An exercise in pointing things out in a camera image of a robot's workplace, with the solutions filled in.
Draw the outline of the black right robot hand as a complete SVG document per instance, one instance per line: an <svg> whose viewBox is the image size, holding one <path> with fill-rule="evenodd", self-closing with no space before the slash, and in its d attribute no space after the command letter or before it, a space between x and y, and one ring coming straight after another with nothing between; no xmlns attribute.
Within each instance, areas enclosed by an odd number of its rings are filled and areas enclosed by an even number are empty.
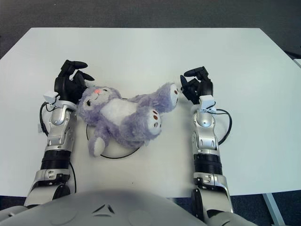
<svg viewBox="0 0 301 226"><path fill-rule="evenodd" d="M206 68L202 66L186 71L180 76L181 91L194 105L199 104L201 96L213 96L213 83L208 75Z"/></svg>

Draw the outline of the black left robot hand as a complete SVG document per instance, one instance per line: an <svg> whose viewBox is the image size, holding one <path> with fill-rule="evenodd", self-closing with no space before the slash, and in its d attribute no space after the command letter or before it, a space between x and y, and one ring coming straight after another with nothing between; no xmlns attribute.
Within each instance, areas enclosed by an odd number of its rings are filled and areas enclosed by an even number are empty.
<svg viewBox="0 0 301 226"><path fill-rule="evenodd" d="M88 65L81 61L64 62L54 85L54 91L58 93L60 100L78 103L87 89L85 80L94 81L92 76L80 71L87 67Z"/></svg>

